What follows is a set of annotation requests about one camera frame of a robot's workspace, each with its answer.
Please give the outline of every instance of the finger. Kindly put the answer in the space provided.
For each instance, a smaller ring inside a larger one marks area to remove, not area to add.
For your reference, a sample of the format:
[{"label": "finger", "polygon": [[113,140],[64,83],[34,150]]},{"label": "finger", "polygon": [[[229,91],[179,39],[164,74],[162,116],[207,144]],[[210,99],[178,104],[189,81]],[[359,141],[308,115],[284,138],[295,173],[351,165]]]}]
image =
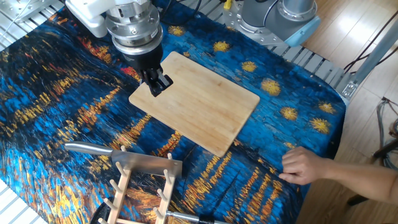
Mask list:
[{"label": "finger", "polygon": [[292,183],[292,184],[300,184],[300,185],[306,184],[304,182],[303,177],[299,177],[294,174],[285,174],[285,173],[279,174],[279,178],[281,178],[282,180],[286,180],[287,182]]},{"label": "finger", "polygon": [[290,156],[285,159],[282,159],[282,165],[285,166],[286,164],[297,162],[298,161],[297,158],[298,158],[297,156]]},{"label": "finger", "polygon": [[298,162],[291,162],[289,164],[284,165],[284,173],[296,174],[302,172],[301,167]]},{"label": "finger", "polygon": [[296,149],[291,149],[290,151],[286,152],[286,154],[284,154],[282,156],[282,159],[288,158],[290,156],[294,156],[297,153]]}]

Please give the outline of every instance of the knife handle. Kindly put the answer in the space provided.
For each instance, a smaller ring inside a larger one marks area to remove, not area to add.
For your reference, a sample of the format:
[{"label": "knife handle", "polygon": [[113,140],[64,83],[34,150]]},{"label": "knife handle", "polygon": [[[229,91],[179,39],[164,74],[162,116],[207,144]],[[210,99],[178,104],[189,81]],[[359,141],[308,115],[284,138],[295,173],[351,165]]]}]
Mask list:
[{"label": "knife handle", "polygon": [[83,152],[92,155],[104,155],[104,156],[111,156],[113,152],[113,149],[111,149],[110,147],[99,146],[96,144],[80,142],[80,141],[66,142],[65,149],[68,151]]}]

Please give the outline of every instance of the yellow star pattern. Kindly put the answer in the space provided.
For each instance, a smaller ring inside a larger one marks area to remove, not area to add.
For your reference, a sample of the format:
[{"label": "yellow star pattern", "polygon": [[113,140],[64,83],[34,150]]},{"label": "yellow star pattern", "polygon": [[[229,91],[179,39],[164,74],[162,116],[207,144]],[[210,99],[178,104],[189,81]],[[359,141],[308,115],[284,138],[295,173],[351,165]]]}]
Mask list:
[{"label": "yellow star pattern", "polygon": [[280,109],[281,115],[289,120],[295,121],[297,119],[297,111],[294,108],[284,107]]},{"label": "yellow star pattern", "polygon": [[229,50],[229,44],[227,44],[225,41],[219,41],[214,43],[213,45],[214,52],[221,51],[221,52],[227,52]]},{"label": "yellow star pattern", "polygon": [[169,34],[176,35],[177,37],[180,37],[185,33],[184,29],[179,26],[169,26],[167,31],[169,32]]},{"label": "yellow star pattern", "polygon": [[271,96],[277,96],[280,93],[279,83],[271,79],[262,81],[261,88],[267,91]]},{"label": "yellow star pattern", "polygon": [[243,62],[242,69],[247,72],[253,72],[257,68],[257,65],[254,62]]},{"label": "yellow star pattern", "polygon": [[313,118],[310,122],[315,130],[319,131],[322,134],[329,134],[330,123],[327,120]]},{"label": "yellow star pattern", "polygon": [[322,111],[324,111],[326,113],[330,113],[330,114],[333,114],[334,112],[336,112],[336,110],[333,108],[331,103],[320,102],[319,109],[321,109]]}]

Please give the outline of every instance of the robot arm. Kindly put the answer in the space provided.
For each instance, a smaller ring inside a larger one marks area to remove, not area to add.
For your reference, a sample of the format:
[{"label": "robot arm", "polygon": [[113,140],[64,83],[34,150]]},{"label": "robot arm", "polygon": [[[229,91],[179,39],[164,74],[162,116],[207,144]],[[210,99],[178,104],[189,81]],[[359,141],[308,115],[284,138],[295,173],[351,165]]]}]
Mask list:
[{"label": "robot arm", "polygon": [[298,46],[320,25],[314,0],[231,0],[224,21],[262,45]]},{"label": "robot arm", "polygon": [[112,35],[115,47],[154,96],[173,83],[160,66],[163,30],[150,0],[66,0],[65,4],[94,36]]}]

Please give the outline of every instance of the wooden rack base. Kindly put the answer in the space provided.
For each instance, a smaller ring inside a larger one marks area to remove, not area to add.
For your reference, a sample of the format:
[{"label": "wooden rack base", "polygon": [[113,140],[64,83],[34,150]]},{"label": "wooden rack base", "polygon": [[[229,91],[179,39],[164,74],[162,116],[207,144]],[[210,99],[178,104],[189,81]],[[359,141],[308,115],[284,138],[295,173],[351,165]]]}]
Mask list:
[{"label": "wooden rack base", "polygon": [[[126,151],[124,146],[121,147],[122,151]],[[170,153],[167,154],[169,159],[173,159]],[[123,220],[118,218],[120,214],[121,207],[123,205],[123,199],[126,194],[127,185],[129,184],[129,179],[131,175],[131,170],[123,169],[119,162],[116,163],[116,167],[118,168],[121,176],[119,179],[119,184],[116,184],[114,180],[110,180],[113,189],[115,190],[114,200],[110,202],[107,198],[104,198],[104,202],[111,208],[111,212],[108,217],[108,221],[103,220],[102,218],[98,219],[98,223],[100,224],[143,224],[140,222],[134,222],[129,220]],[[166,183],[164,189],[157,189],[157,193],[159,197],[162,199],[160,201],[159,208],[154,207],[154,212],[156,214],[156,224],[164,224],[166,221],[166,211],[169,207],[172,192],[175,182],[175,177],[170,177],[167,169],[164,170],[164,177],[166,178]]]}]

